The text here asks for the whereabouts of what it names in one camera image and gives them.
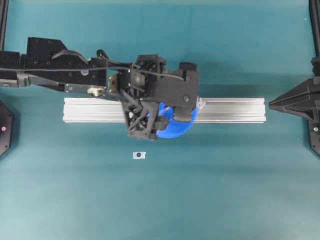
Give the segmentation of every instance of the black cable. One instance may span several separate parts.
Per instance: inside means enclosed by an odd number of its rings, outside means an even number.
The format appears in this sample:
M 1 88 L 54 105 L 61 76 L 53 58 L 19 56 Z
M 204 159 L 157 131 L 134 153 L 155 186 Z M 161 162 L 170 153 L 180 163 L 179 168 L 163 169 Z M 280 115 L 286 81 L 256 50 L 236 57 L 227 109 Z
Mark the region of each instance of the black cable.
M 320 2 L 319 0 L 309 0 L 309 10 L 310 10 L 310 18 L 311 25 L 313 31 L 313 40 L 315 47 L 315 55 L 320 57 Z
M 164 73 L 156 73 L 153 71 L 139 70 L 130 67 L 124 66 L 112 66 L 112 67 L 94 67 L 94 68 L 80 68 L 80 69 L 44 69 L 44 68 L 35 68 L 35 69 L 20 69 L 20 68 L 0 68 L 0 71 L 3 72 L 82 72 L 82 71 L 101 71 L 101 70 L 124 70 L 124 71 L 135 71 L 141 74 L 154 75 L 157 77 L 164 78 L 173 78 L 185 81 L 182 77 L 172 75 L 172 74 L 164 74 Z

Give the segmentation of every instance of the small label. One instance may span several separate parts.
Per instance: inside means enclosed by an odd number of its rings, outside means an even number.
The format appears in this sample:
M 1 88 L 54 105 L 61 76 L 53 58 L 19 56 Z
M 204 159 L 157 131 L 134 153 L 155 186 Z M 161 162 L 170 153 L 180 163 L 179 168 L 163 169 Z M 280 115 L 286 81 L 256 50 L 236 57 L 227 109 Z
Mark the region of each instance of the small label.
M 133 159 L 146 159 L 146 155 L 145 151 L 137 151 L 133 153 Z

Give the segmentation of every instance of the teal mat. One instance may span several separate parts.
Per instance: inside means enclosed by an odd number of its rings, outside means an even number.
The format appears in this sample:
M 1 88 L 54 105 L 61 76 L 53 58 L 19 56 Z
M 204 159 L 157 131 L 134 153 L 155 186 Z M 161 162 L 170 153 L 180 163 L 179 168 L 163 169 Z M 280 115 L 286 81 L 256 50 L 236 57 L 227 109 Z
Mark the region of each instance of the teal mat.
M 270 102 L 312 76 L 307 0 L 12 0 L 5 49 L 25 53 L 28 37 L 86 58 L 194 62 L 202 97 Z M 319 238 L 320 157 L 301 118 L 267 110 L 265 124 L 196 124 L 149 142 L 121 124 L 64 123 L 64 97 L 76 96 L 0 89 L 16 117 L 0 160 L 1 240 Z

